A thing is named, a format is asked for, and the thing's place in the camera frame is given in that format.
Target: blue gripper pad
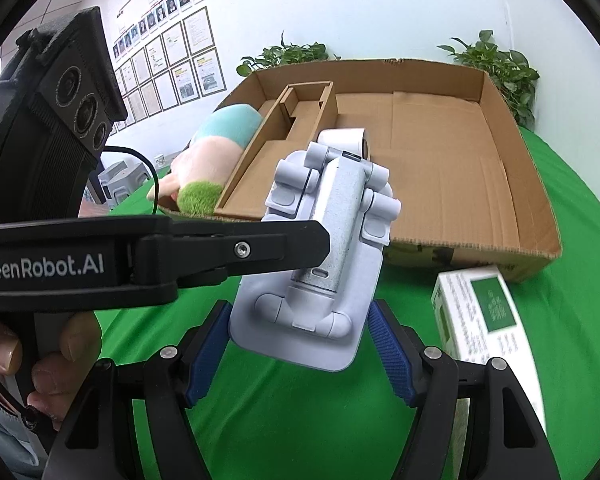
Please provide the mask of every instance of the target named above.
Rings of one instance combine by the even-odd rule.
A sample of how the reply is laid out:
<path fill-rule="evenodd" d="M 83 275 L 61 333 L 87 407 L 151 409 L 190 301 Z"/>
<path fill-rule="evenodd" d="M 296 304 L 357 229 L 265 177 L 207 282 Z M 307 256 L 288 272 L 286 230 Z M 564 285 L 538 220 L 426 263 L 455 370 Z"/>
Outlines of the blue gripper pad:
<path fill-rule="evenodd" d="M 185 394 L 189 407 L 195 406 L 209 392 L 211 382 L 214 380 L 218 365 L 224 355 L 224 349 L 229 342 L 228 327 L 231 309 L 232 305 L 229 302 L 222 306 L 218 318 L 202 343 L 200 352 L 191 364 L 191 382 Z"/>
<path fill-rule="evenodd" d="M 367 324 L 394 393 L 409 405 L 416 395 L 411 364 L 375 301 L 369 307 Z"/>

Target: cardboard tray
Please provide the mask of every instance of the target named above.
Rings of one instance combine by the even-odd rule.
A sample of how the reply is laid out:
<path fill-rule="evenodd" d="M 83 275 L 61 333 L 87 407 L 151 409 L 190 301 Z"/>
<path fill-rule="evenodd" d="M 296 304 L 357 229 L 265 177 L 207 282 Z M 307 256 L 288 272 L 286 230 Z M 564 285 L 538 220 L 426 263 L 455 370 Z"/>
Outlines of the cardboard tray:
<path fill-rule="evenodd" d="M 402 202 L 386 262 L 497 264 L 519 281 L 562 252 L 536 167 L 482 71 L 423 60 L 288 65 L 254 72 L 219 108 L 237 103 L 265 119 L 216 205 L 221 219 L 259 220 L 280 158 L 325 128 L 364 127 L 370 159 L 390 170 Z"/>

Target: teal plush fabric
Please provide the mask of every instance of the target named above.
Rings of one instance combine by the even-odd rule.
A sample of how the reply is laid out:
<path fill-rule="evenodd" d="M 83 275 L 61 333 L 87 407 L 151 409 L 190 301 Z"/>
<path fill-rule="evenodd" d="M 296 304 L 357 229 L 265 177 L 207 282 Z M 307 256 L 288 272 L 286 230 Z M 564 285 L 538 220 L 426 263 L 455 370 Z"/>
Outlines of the teal plush fabric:
<path fill-rule="evenodd" d="M 250 105 L 220 108 L 200 125 L 192 142 L 204 137 L 226 137 L 245 149 L 261 122 L 262 116 Z"/>

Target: human hand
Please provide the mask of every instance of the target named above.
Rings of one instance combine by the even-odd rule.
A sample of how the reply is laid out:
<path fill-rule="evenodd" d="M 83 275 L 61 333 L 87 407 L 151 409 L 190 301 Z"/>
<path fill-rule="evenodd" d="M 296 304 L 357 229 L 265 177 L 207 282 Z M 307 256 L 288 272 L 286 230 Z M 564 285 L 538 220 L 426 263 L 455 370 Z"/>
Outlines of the human hand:
<path fill-rule="evenodd" d="M 35 391 L 27 403 L 46 413 L 59 429 L 84 378 L 100 355 L 102 331 L 93 312 L 79 312 L 65 324 L 60 352 L 49 354 L 32 368 Z M 0 323 L 0 375 L 12 375 L 22 361 L 22 345 L 16 335 Z M 14 411 L 0 396 L 5 408 Z"/>

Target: camera lens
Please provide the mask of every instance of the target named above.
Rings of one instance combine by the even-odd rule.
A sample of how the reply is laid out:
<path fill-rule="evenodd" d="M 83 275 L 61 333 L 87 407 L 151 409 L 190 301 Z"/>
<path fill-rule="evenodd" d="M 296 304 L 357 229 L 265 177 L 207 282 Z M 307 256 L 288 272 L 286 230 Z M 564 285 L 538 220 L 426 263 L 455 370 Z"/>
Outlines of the camera lens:
<path fill-rule="evenodd" d="M 80 71 L 72 66 L 67 70 L 60 81 L 58 82 L 58 88 L 56 89 L 56 98 L 58 104 L 61 106 L 67 106 L 75 95 L 78 93 L 78 87 L 80 86 Z"/>
<path fill-rule="evenodd" d="M 107 133 L 107 127 L 104 123 L 98 126 L 95 135 L 93 136 L 93 149 L 99 150 L 104 143 L 104 136 Z"/>
<path fill-rule="evenodd" d="M 78 135 L 84 135 L 91 126 L 91 123 L 93 123 L 93 118 L 96 115 L 96 107 L 96 99 L 92 94 L 87 95 L 80 103 L 78 113 L 75 115 L 75 129 Z"/>

